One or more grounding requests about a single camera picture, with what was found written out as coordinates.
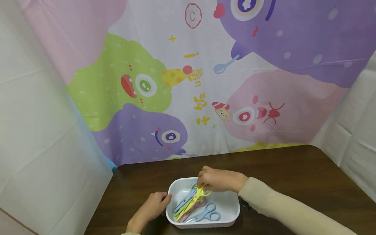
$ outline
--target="wooden table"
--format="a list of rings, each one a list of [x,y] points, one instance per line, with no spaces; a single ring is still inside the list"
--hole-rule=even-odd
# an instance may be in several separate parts
[[[376,234],[376,203],[320,149],[308,145],[120,166],[85,234],[120,235],[151,192],[168,191],[174,180],[197,176],[204,165],[258,178],[358,235]],[[293,233],[278,221],[241,207],[240,216],[229,228],[180,230],[160,217],[150,222],[143,234]]]

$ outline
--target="white dot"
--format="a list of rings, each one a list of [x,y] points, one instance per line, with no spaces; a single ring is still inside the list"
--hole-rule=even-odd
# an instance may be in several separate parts
[[[318,55],[315,56],[315,58],[313,58],[313,63],[318,64],[323,60],[323,58],[324,58],[323,55],[318,54]]]
[[[348,68],[348,67],[350,67],[352,65],[352,62],[351,61],[348,61],[348,62],[346,62],[345,64],[344,64],[344,67],[345,68]]]
[[[329,19],[329,20],[334,19],[334,18],[337,16],[337,14],[338,14],[338,10],[337,10],[337,9],[333,9],[333,10],[329,13],[329,15],[328,15],[328,19]]]
[[[291,56],[291,52],[286,52],[286,53],[283,55],[283,57],[284,57],[285,59],[290,58],[290,56]]]

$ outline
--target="hand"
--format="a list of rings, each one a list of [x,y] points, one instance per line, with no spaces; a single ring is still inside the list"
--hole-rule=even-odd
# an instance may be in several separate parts
[[[171,202],[171,198],[172,195],[166,192],[150,194],[146,202],[129,220],[126,232],[141,233],[147,223],[164,214],[167,205]]]
[[[205,184],[204,189],[213,192],[224,192],[227,190],[238,193],[247,182],[248,177],[234,171],[217,170],[204,166],[199,172],[197,186]]]

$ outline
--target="beige sleeve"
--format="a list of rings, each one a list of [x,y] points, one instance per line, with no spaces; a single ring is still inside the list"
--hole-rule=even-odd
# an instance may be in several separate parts
[[[356,235],[311,207],[250,177],[238,195],[259,214],[274,218],[297,235]]]

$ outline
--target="cartoon eye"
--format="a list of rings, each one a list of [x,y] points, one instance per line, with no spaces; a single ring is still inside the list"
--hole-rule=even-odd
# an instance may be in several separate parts
[[[135,83],[138,92],[143,96],[150,97],[157,92],[157,84],[150,76],[139,74],[135,79]]]
[[[235,19],[247,21],[257,16],[264,0],[231,0],[231,12]]]
[[[234,113],[233,121],[239,125],[249,125],[255,118],[255,110],[251,107],[239,109]]]
[[[168,130],[162,134],[162,140],[167,144],[172,144],[180,140],[180,134],[177,131]]]

